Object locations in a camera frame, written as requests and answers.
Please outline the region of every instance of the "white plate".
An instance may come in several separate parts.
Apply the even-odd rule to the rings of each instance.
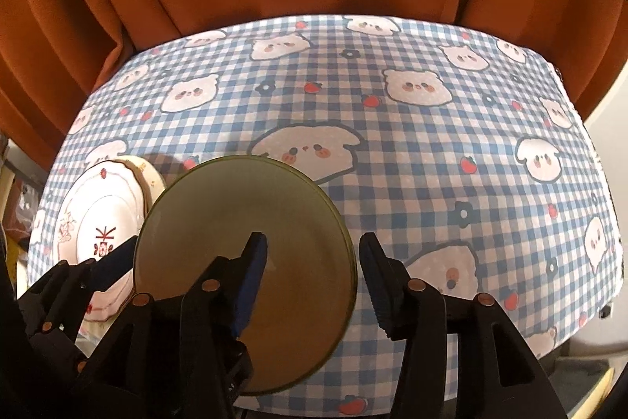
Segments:
[[[144,197],[146,197],[146,202],[148,203],[146,209],[150,210],[157,198],[166,190],[166,183],[159,171],[148,160],[135,155],[122,155],[117,157],[116,161],[123,162],[135,172],[136,177],[141,177],[141,185],[144,186]]]
[[[87,169],[65,196],[55,227],[53,261],[67,259],[76,265],[98,260],[139,233],[143,221],[144,195],[133,171],[120,162],[101,162]],[[85,319],[108,319],[132,290],[129,271],[108,290],[93,294]]]
[[[118,157],[116,161],[123,162],[126,167],[133,170],[135,178],[140,182],[144,190],[146,210],[150,210],[157,198],[166,190],[166,184],[161,174],[159,174],[157,169],[155,169],[149,161],[142,157],[122,155]],[[114,314],[104,322],[85,321],[81,324],[80,334],[96,345],[103,336],[105,336],[116,317],[117,314]]]

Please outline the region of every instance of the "ceramic plate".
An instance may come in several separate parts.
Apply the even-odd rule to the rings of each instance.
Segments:
[[[143,220],[144,196],[133,171],[120,162],[101,162],[87,169],[65,196],[55,227],[53,260],[78,264],[100,259],[139,233]],[[106,320],[132,290],[129,271],[105,292],[93,294],[86,320]]]
[[[228,156],[197,166],[146,218],[134,278],[136,290],[155,299],[180,295],[216,256],[239,256],[252,231],[268,237],[268,261],[241,336],[254,367],[245,393],[265,394],[322,366],[356,300],[351,239],[312,180],[263,157]]]
[[[115,161],[124,163],[126,167],[134,172],[137,181],[139,181],[144,191],[146,211],[149,211],[161,193],[166,190],[166,184],[161,174],[159,174],[157,169],[155,169],[149,161],[135,155],[122,155]],[[107,333],[116,317],[117,313],[105,322],[93,322],[89,320],[83,322],[80,334],[89,339],[92,343],[98,344]]]
[[[166,190],[166,183],[159,171],[148,160],[135,155],[122,155],[117,157],[116,161],[124,163],[125,166],[135,172],[135,176],[139,178],[138,181],[144,190],[146,209],[147,211],[150,210],[157,198]]]

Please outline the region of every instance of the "cartoon bear face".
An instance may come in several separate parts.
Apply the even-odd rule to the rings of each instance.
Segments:
[[[31,231],[31,243],[42,243],[43,221],[46,218],[46,210],[39,209],[35,215],[33,229]]]
[[[218,74],[177,82],[161,102],[162,112],[181,112],[212,101],[218,92]]]
[[[253,50],[250,59],[277,59],[295,52],[301,52],[310,48],[310,42],[297,32],[291,32],[285,36],[276,36],[268,40],[253,40]]]
[[[532,334],[530,337],[526,337],[525,340],[535,357],[540,359],[554,349],[556,334],[556,327],[552,327],[547,332]]]
[[[411,105],[443,105],[451,93],[432,71],[384,70],[386,93],[395,101]]]
[[[146,77],[148,73],[148,65],[140,64],[136,66],[132,70],[124,72],[122,75],[118,77],[117,82],[115,83],[114,91],[119,91],[123,88],[134,84],[135,82],[142,80]]]
[[[521,64],[526,62],[526,53],[520,47],[513,45],[512,43],[508,43],[507,41],[500,40],[497,38],[497,48],[504,54],[506,57],[510,57],[513,61],[519,62]]]
[[[473,52],[468,46],[440,47],[451,64],[463,70],[484,70],[489,62]]]
[[[556,181],[563,172],[558,158],[560,151],[545,139],[524,137],[517,143],[514,153],[517,162],[524,164],[528,174],[536,181]]]
[[[189,47],[202,47],[204,45],[211,45],[215,41],[226,38],[227,35],[222,31],[205,31],[199,32],[194,36],[190,36],[185,42],[185,46]]]
[[[92,167],[104,160],[116,159],[120,155],[124,155],[124,152],[126,152],[126,142],[116,139],[92,149],[88,153],[85,163],[88,167]]]
[[[592,218],[588,226],[586,226],[584,244],[593,272],[596,272],[604,253],[608,249],[604,226],[598,216]]]
[[[572,122],[567,117],[567,114],[565,113],[563,106],[560,105],[558,101],[548,100],[547,98],[541,98],[541,97],[539,97],[539,100],[541,100],[542,105],[544,106],[545,110],[548,112],[548,116],[552,123],[554,123],[557,127],[571,128]]]
[[[465,243],[445,245],[410,263],[407,273],[434,286],[444,295],[472,299],[478,293],[476,263],[471,248]]]
[[[345,15],[347,29],[371,36],[392,36],[399,32],[397,24],[383,16]]]
[[[90,118],[92,117],[93,106],[84,108],[81,112],[78,113],[77,118],[74,120],[70,130],[68,131],[68,135],[73,135],[86,127],[89,123]]]
[[[330,125],[290,125],[271,130],[254,141],[252,155],[268,156],[301,171],[316,183],[354,171],[354,146],[361,143],[353,131]]]

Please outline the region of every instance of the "table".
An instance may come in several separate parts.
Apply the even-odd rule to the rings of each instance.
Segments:
[[[411,275],[451,295],[493,294],[539,356],[621,287],[607,182],[550,63],[460,27],[332,15],[209,31],[129,60],[89,97],[57,156],[29,282],[51,266],[57,212],[87,166],[139,155],[171,183],[199,162],[244,153],[314,179],[356,249],[375,231]],[[378,328],[360,272],[350,326],[321,370],[237,404],[384,414],[403,348]],[[449,398],[456,365],[451,339]]]

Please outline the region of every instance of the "plate rim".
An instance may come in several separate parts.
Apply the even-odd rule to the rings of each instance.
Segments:
[[[120,156],[117,156],[115,159],[113,159],[112,162],[118,162],[120,164],[125,165],[125,167],[133,171],[133,174],[136,174],[137,172],[137,174],[139,174],[139,176],[145,182],[146,190],[144,190],[144,187],[142,187],[142,191],[144,192],[144,207],[146,209],[146,213],[144,214],[144,219],[146,219],[146,217],[148,216],[148,212],[153,208],[153,206],[157,202],[157,199],[166,191],[166,188],[168,188],[168,185],[166,185],[165,178],[163,177],[161,172],[159,172],[151,162],[146,160],[144,157],[141,157],[140,155],[131,155],[131,154],[120,155]],[[140,162],[146,165],[146,167],[144,168],[144,171],[138,165],[138,163]],[[148,178],[145,172],[146,170],[149,170],[149,169],[151,171],[155,171],[155,174],[159,177],[159,182],[158,182],[159,187],[157,186],[154,187],[155,190],[159,191],[159,193],[156,195],[155,198],[153,197],[153,188],[151,187],[151,184],[148,182]]]
[[[135,253],[133,254],[133,283],[134,283],[134,286],[135,286],[135,283],[136,283],[135,274],[136,274],[136,261],[137,261],[137,247],[139,247],[139,242],[140,242],[140,240],[142,238],[142,233],[144,232],[144,228],[146,227],[147,220],[150,217],[150,215],[155,211],[155,206],[159,203],[159,201],[161,201],[162,198],[164,198],[166,196],[166,192],[168,192],[169,189],[174,187],[175,184],[177,184],[180,180],[182,180],[183,178],[188,176],[190,173],[196,171],[197,169],[200,169],[200,168],[203,168],[205,166],[211,165],[213,163],[216,163],[216,162],[219,162],[219,161],[229,161],[229,160],[253,160],[253,161],[258,161],[260,163],[266,163],[266,164],[274,165],[274,166],[276,166],[278,168],[290,171],[293,175],[295,175],[302,182],[304,182],[304,184],[308,185],[319,197],[321,197],[324,200],[325,204],[327,205],[327,208],[334,215],[334,218],[336,219],[336,224],[338,225],[338,228],[342,232],[342,237],[343,237],[343,239],[345,241],[344,247],[345,247],[345,250],[347,252],[347,255],[349,256],[349,261],[350,261],[350,265],[349,266],[350,266],[350,271],[351,271],[351,290],[352,290],[351,298],[349,300],[349,306],[347,307],[347,312],[345,313],[345,318],[344,318],[344,321],[343,321],[342,328],[340,329],[340,334],[335,339],[335,342],[331,346],[330,350],[325,354],[325,356],[323,358],[321,358],[321,361],[318,364],[316,364],[311,370],[309,370],[307,373],[297,377],[296,379],[294,379],[294,380],[292,380],[292,381],[290,381],[290,382],[288,382],[288,383],[286,383],[286,384],[284,384],[282,386],[271,388],[271,389],[267,389],[267,390],[264,390],[264,391],[259,391],[259,392],[246,392],[246,390],[244,392],[242,392],[243,396],[263,396],[263,395],[267,395],[267,394],[273,394],[273,393],[278,393],[278,392],[281,392],[281,391],[285,391],[287,389],[290,389],[294,385],[297,385],[297,384],[303,382],[304,380],[308,379],[310,376],[315,374],[316,371],[320,370],[320,368],[322,368],[325,365],[325,363],[334,354],[334,351],[337,349],[338,344],[340,344],[340,342],[344,338],[345,334],[347,333],[347,328],[349,327],[349,324],[351,322],[351,316],[353,315],[353,312],[356,309],[356,301],[357,301],[357,258],[356,258],[356,251],[354,249],[353,240],[351,239],[351,235],[349,234],[349,230],[347,229],[347,226],[346,226],[346,224],[345,224],[345,222],[344,222],[344,220],[342,218],[342,215],[340,215],[340,212],[338,211],[338,208],[336,208],[336,205],[334,205],[334,202],[330,199],[330,197],[327,194],[325,194],[325,191],[323,191],[323,189],[321,189],[316,183],[314,183],[314,181],[310,177],[307,177],[307,175],[305,175],[304,173],[302,173],[298,169],[295,169],[295,168],[293,168],[291,166],[288,166],[287,164],[285,164],[283,162],[279,162],[277,160],[271,159],[270,157],[261,157],[261,156],[249,155],[249,154],[224,155],[222,157],[217,157],[215,159],[211,159],[211,160],[205,161],[203,163],[200,163],[199,165],[193,167],[189,171],[184,172],[181,176],[177,176],[177,178],[166,188],[166,191],[157,198],[157,200],[153,204],[153,208],[151,208],[151,210],[148,212],[148,214],[144,218],[144,222],[142,223],[142,228],[140,229],[139,234],[137,235],[136,250],[135,250]]]

